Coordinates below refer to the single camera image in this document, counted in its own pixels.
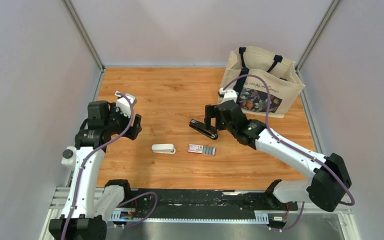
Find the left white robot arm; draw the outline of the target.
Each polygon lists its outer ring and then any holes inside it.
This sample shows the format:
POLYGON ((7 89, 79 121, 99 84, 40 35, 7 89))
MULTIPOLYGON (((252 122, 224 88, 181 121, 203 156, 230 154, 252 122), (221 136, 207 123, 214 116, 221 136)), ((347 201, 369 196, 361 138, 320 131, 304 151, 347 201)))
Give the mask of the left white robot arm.
POLYGON ((107 224, 117 205, 128 207, 133 201, 125 179, 110 180, 101 197, 95 192, 107 146, 121 137, 135 140, 141 132, 141 115, 134 113, 133 96, 116 102, 98 100, 87 106, 87 118, 74 137, 74 146, 63 151, 61 163, 72 170, 69 193, 57 219, 48 231, 56 240, 104 240, 107 224))

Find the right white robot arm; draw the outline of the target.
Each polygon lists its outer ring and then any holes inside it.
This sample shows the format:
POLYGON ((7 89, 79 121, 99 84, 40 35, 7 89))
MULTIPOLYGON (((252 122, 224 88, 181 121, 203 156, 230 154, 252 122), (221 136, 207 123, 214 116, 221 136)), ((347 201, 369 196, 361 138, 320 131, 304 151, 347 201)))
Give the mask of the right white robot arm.
POLYGON ((279 209, 284 203, 311 202, 318 208, 333 212, 345 205, 352 181, 344 159, 332 153, 326 156, 311 151, 281 136, 256 119, 248 119, 233 100, 205 106, 205 128, 227 130, 240 144, 267 153, 305 176, 305 180, 274 180, 267 188, 266 205, 279 209))

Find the black stapler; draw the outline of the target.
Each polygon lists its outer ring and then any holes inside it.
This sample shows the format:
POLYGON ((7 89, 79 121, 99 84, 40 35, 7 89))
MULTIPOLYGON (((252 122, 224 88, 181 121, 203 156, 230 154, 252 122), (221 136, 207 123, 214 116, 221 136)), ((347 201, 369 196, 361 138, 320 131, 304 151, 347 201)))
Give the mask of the black stapler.
POLYGON ((189 127, 210 138, 211 140, 218 139, 218 131, 214 126, 207 126, 204 122, 191 119, 189 122, 189 127))

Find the white stapler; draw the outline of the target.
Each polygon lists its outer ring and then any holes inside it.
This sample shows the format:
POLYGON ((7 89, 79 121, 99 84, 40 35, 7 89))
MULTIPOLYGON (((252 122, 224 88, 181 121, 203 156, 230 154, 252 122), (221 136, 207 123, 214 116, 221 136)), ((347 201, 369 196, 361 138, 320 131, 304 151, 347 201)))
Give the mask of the white stapler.
POLYGON ((172 143, 153 144, 151 150, 158 154, 175 154, 176 148, 172 143))

